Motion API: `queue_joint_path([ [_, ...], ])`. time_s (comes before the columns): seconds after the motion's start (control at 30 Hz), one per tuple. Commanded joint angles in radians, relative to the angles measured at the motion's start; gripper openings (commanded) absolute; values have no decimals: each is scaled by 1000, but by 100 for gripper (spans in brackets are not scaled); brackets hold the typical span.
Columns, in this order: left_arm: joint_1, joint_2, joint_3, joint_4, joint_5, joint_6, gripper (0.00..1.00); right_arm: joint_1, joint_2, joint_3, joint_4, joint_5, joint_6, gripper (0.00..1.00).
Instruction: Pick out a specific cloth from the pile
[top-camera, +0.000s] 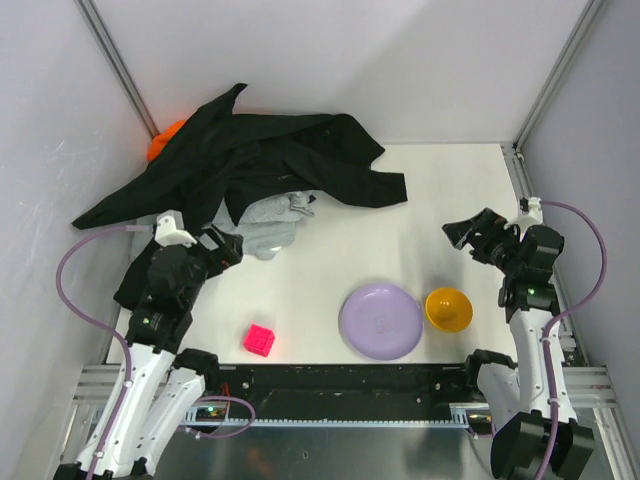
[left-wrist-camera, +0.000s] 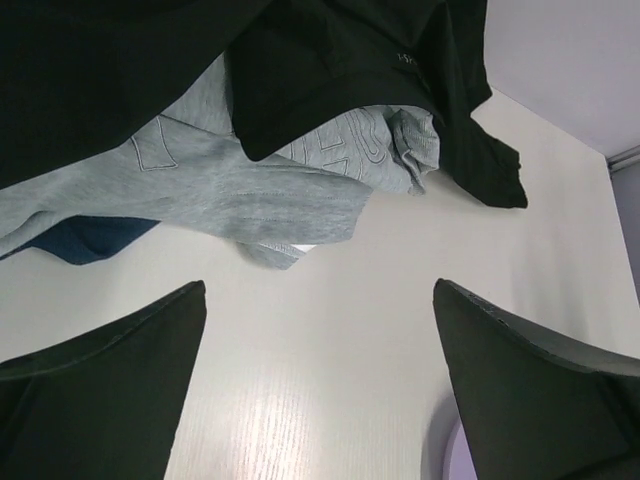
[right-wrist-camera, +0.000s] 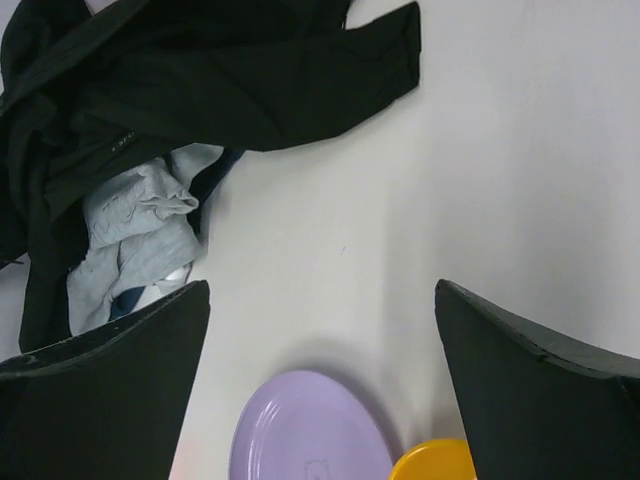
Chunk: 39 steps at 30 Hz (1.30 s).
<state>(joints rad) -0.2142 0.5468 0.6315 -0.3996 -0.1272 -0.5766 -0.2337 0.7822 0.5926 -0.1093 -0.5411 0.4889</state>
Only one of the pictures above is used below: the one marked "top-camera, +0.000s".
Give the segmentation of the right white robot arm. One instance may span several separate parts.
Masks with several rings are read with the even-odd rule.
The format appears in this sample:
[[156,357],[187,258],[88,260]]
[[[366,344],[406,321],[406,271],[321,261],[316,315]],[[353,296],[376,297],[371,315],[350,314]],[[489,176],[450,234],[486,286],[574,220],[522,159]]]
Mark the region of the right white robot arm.
[[577,479],[593,453],[592,430],[579,424],[566,388],[559,341],[563,318],[554,264],[564,237],[544,225],[534,200],[514,221],[489,208],[443,225],[458,250],[504,276],[498,305],[505,313],[517,357],[475,350],[470,376],[487,401],[495,433],[490,453],[496,479]]

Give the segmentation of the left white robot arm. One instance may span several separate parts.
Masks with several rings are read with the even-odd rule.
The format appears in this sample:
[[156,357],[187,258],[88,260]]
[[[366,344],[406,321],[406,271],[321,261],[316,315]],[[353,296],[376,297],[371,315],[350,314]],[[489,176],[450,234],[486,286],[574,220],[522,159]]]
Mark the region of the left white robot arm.
[[190,407],[220,383],[216,355],[182,349],[204,283],[241,262],[243,239],[210,227],[198,237],[162,215],[128,331],[124,360],[98,424],[58,479],[150,479]]

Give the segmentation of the grey cloth garment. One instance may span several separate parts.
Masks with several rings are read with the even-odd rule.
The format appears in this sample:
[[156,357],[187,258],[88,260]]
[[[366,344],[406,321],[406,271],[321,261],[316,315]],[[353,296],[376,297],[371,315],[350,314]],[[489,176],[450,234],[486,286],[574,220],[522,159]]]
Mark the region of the grey cloth garment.
[[234,224],[222,203],[211,224],[219,230],[243,238],[243,253],[259,260],[271,260],[296,238],[300,221],[315,215],[314,191],[297,191],[272,196],[251,204]]

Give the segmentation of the black cloth garment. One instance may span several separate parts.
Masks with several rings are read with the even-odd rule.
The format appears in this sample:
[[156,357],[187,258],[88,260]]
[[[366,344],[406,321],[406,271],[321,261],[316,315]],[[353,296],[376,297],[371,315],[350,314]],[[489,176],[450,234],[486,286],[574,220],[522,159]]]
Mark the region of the black cloth garment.
[[322,191],[356,207],[407,199],[400,173],[372,170],[384,153],[348,114],[236,114],[245,84],[202,105],[129,183],[81,214],[79,230],[179,211],[193,235],[220,206],[239,222],[253,203],[296,191]]

